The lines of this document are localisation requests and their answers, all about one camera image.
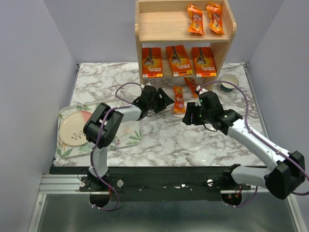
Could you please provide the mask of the wooden two-tier shelf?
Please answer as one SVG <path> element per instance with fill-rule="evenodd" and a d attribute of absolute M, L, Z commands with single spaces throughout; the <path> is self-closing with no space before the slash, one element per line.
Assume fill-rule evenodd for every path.
<path fill-rule="evenodd" d="M 220 73 L 230 46 L 237 32 L 237 23 L 229 2 L 218 0 L 222 5 L 224 35 L 218 35 L 209 28 L 206 0 L 138 0 L 135 3 L 135 39 L 138 65 L 142 68 L 142 47 L 184 45 L 191 47 L 210 45 L 217 74 Z M 187 6 L 192 4 L 202 10 L 204 35 L 188 32 L 190 24 Z"/>

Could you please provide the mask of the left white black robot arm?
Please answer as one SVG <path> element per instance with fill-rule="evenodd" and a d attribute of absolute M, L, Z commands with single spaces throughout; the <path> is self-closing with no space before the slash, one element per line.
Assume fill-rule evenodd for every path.
<path fill-rule="evenodd" d="M 100 103 L 84 125 L 83 132 L 86 140 L 93 145 L 90 152 L 89 171 L 93 175 L 90 185 L 97 191 L 104 190 L 108 172 L 108 146 L 113 142 L 120 124 L 129 121 L 140 121 L 147 117 L 150 111 L 155 114 L 174 104 L 162 88 L 144 86 L 141 95 L 133 102 L 126 102 L 123 106 L 109 106 Z"/>

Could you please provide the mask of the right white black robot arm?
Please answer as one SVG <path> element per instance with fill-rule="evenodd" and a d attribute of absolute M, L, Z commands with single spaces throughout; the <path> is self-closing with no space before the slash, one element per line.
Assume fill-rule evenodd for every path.
<path fill-rule="evenodd" d="M 224 172 L 222 184 L 234 189 L 239 184 L 266 188 L 273 196 L 284 200 L 305 181 L 304 156 L 276 145 L 253 129 L 236 111 L 225 110 L 216 93 L 199 94 L 195 102 L 188 102 L 183 117 L 186 125 L 211 124 L 213 128 L 237 140 L 265 165 L 265 168 L 239 164 Z"/>

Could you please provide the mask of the orange razor pouch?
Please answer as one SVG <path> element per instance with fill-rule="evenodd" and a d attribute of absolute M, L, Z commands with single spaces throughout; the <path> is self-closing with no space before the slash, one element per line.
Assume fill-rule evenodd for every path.
<path fill-rule="evenodd" d="M 184 100 L 183 100 L 183 88 L 173 87 L 173 91 L 175 94 L 174 112 L 178 114 L 185 113 L 185 106 L 184 106 Z"/>
<path fill-rule="evenodd" d="M 222 5 L 209 2 L 206 6 L 208 17 L 210 19 L 209 28 L 219 35 L 224 35 L 222 20 Z"/>
<path fill-rule="evenodd" d="M 193 4 L 188 5 L 187 11 L 190 19 L 188 32 L 204 35 L 205 32 L 203 27 L 203 12 Z"/>
<path fill-rule="evenodd" d="M 185 80 L 187 86 L 190 88 L 191 93 L 193 94 L 193 97 L 197 98 L 198 94 L 196 92 L 196 88 L 197 88 L 198 85 L 197 85 L 195 79 L 192 78 L 192 77 L 184 77 L 184 80 Z"/>

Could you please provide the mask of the orange razor box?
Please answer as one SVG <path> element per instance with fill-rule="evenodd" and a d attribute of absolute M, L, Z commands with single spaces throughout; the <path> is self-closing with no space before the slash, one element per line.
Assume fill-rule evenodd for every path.
<path fill-rule="evenodd" d="M 216 76 L 216 66 L 210 47 L 192 47 L 191 56 L 197 77 Z"/>
<path fill-rule="evenodd" d="M 173 77 L 193 74 L 192 65 L 184 45 L 166 46 L 166 54 Z"/>
<path fill-rule="evenodd" d="M 160 47 L 142 49 L 142 77 L 163 77 L 162 54 Z"/>

